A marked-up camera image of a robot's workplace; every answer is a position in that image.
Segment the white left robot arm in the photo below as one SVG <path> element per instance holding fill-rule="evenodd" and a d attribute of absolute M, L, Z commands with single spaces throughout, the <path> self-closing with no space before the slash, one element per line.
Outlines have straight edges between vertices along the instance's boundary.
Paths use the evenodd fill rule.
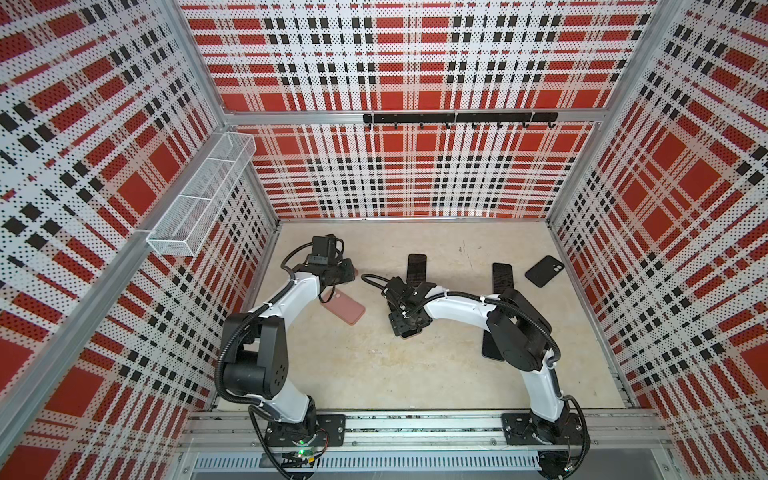
<path fill-rule="evenodd" d="M 352 282 L 356 272 L 333 235 L 315 236 L 280 263 L 286 283 L 266 301 L 224 321 L 214 373 L 218 396 L 246 405 L 272 432 L 297 446 L 310 444 L 320 430 L 311 396 L 289 379 L 287 331 L 326 289 Z"/>

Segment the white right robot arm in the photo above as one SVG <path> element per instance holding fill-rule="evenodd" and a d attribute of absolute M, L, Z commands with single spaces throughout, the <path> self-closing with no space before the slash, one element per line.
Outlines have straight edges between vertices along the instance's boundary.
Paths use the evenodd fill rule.
<path fill-rule="evenodd" d="M 419 334 L 435 320 L 453 320 L 487 332 L 502 360 L 520 372 L 528 393 L 528 425 L 520 435 L 544 445 L 578 445 L 588 451 L 591 440 L 583 410 L 559 385 L 556 365 L 562 352 L 552 327 L 517 290 L 481 296 L 431 282 L 412 287 L 399 277 L 364 274 L 361 279 L 386 300 L 398 337 Z"/>

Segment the pink phone case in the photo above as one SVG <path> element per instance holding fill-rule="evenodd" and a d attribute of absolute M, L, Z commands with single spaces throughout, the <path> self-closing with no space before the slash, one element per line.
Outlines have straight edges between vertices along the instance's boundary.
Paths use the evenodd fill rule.
<path fill-rule="evenodd" d="M 323 307 L 350 326 L 356 325 L 366 312 L 361 303 L 339 289 L 322 302 Z"/>

